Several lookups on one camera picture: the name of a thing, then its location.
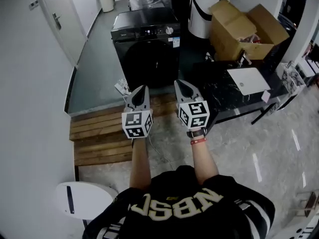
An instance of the person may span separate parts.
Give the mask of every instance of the person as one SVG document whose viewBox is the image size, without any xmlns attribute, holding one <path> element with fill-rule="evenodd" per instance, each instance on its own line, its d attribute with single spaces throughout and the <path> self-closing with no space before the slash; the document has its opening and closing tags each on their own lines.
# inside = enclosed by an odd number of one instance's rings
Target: person
<svg viewBox="0 0 319 239">
<path fill-rule="evenodd" d="M 194 167 L 151 179 L 145 138 L 134 139 L 130 188 L 85 229 L 83 239 L 264 239 L 273 203 L 219 175 L 204 135 L 192 135 Z"/>
</svg>

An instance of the toilet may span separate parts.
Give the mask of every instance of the toilet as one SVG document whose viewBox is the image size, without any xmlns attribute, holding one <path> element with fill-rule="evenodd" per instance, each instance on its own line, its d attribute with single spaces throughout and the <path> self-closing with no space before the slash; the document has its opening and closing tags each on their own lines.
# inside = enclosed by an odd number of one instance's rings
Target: toilet
<svg viewBox="0 0 319 239">
<path fill-rule="evenodd" d="M 81 220 L 95 219 L 117 195 L 110 187 L 87 182 L 65 182 L 55 189 L 58 208 L 64 214 Z"/>
</svg>

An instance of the gray floor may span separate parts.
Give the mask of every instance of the gray floor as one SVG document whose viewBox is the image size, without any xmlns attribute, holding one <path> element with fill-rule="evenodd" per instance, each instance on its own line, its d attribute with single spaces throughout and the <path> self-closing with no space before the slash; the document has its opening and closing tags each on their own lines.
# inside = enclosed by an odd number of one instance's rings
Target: gray floor
<svg viewBox="0 0 319 239">
<path fill-rule="evenodd" d="M 219 171 L 233 176 L 238 183 L 252 188 L 271 199 L 276 217 L 271 238 L 294 215 L 296 192 L 319 189 L 319 90 L 305 89 L 283 111 L 250 122 L 258 113 L 226 121 L 213 127 L 208 146 Z M 297 150 L 292 130 L 300 151 Z M 185 128 L 176 116 L 156 118 L 150 137 L 160 155 L 148 144 L 152 175 L 192 165 L 192 154 Z M 253 154 L 258 158 L 262 181 L 258 182 Z M 129 186 L 131 162 L 80 167 L 83 181 L 114 187 L 122 192 Z M 303 187 L 302 173 L 306 176 Z"/>
<path fill-rule="evenodd" d="M 118 1 L 113 11 L 98 16 L 79 60 L 68 111 L 71 116 L 122 103 L 122 95 L 114 85 L 124 74 L 111 29 L 116 16 L 129 10 L 128 4 L 128 0 Z"/>
</svg>

